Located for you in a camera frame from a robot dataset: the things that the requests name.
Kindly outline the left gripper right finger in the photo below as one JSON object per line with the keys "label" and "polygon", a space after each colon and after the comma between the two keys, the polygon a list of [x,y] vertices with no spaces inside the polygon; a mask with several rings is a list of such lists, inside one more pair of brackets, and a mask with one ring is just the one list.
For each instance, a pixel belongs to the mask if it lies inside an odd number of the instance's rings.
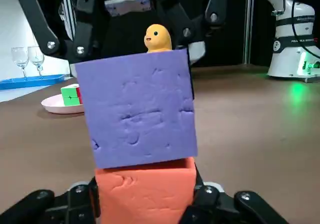
{"label": "left gripper right finger", "polygon": [[180,223],[289,223],[258,193],[241,190],[229,196],[216,184],[205,184],[196,169],[192,202]]}

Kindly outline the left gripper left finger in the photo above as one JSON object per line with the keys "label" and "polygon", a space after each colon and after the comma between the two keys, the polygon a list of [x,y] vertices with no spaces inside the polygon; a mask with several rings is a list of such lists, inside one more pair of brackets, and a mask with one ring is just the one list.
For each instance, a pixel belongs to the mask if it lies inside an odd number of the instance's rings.
{"label": "left gripper left finger", "polygon": [[1,223],[100,223],[95,178],[74,183],[65,193],[33,191],[1,213]]}

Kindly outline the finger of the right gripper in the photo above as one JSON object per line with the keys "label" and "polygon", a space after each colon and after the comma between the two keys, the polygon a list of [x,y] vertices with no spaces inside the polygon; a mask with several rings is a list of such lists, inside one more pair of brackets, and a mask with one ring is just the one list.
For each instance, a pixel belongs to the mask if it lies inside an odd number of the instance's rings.
{"label": "finger of the right gripper", "polygon": [[104,0],[18,0],[40,50],[71,65],[101,57]]}
{"label": "finger of the right gripper", "polygon": [[163,10],[174,33],[177,49],[187,48],[189,63],[201,59],[205,53],[205,36],[222,27],[227,16],[227,0],[204,0],[204,10],[191,19],[180,0],[154,0],[156,8]]}

